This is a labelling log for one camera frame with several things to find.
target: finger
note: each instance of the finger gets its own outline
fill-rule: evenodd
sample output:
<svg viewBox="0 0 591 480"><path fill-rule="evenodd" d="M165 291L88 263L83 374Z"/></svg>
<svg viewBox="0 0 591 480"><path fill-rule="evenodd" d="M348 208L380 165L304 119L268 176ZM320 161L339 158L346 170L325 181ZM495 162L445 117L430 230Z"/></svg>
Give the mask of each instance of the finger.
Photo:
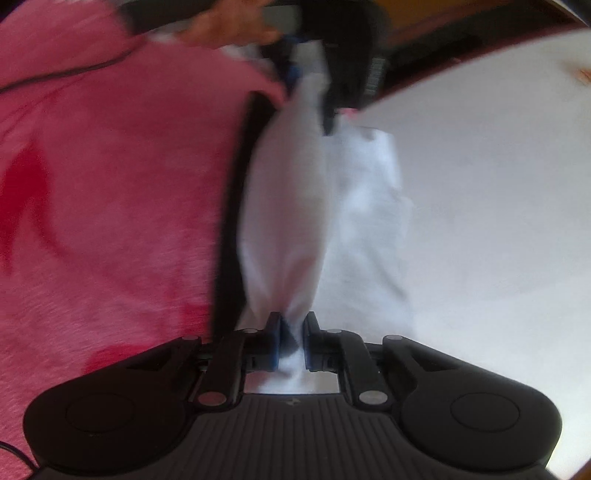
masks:
<svg viewBox="0 0 591 480"><path fill-rule="evenodd" d="M254 7L265 7L267 5L270 5L271 3L273 3L275 0L247 0L251 5L253 5Z"/></svg>
<svg viewBox="0 0 591 480"><path fill-rule="evenodd" d="M279 41L283 34L276 28L267 27L259 33L256 42L259 45L271 45L276 41Z"/></svg>
<svg viewBox="0 0 591 480"><path fill-rule="evenodd" d="M211 11L202 12L194 17L189 28L179 32L177 37L189 45L204 44L210 35L212 17Z"/></svg>

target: white surface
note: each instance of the white surface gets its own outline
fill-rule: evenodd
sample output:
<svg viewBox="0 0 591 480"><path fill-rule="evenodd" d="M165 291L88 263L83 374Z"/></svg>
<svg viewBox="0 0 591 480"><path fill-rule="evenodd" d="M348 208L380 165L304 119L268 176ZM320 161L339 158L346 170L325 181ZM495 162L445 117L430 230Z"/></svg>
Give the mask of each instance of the white surface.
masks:
<svg viewBox="0 0 591 480"><path fill-rule="evenodd" d="M548 395L561 478L591 456L591 87L575 65L591 67L588 31L448 70L359 120L394 134L414 204L415 338Z"/></svg>

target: pink fabric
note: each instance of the pink fabric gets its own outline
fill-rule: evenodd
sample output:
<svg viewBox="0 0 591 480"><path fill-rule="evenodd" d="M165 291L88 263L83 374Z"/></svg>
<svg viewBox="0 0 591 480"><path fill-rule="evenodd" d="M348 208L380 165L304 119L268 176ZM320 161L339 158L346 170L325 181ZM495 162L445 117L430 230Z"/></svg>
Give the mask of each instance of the pink fabric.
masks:
<svg viewBox="0 0 591 480"><path fill-rule="evenodd" d="M0 24L0 85L130 48L106 4L28 0ZM218 51L147 42L122 63L0 95L0 440L40 392L187 332L207 335L248 92ZM0 478L26 476L0 452Z"/></svg>

